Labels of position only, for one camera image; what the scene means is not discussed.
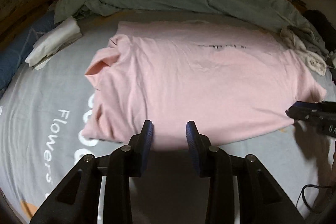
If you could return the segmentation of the right hand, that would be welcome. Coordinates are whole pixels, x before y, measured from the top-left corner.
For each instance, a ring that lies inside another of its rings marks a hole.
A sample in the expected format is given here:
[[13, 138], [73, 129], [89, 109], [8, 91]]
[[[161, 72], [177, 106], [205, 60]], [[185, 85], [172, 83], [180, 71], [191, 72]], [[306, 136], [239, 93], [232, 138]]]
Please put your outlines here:
[[336, 152], [333, 153], [333, 164], [331, 166], [330, 180], [333, 182], [336, 180]]

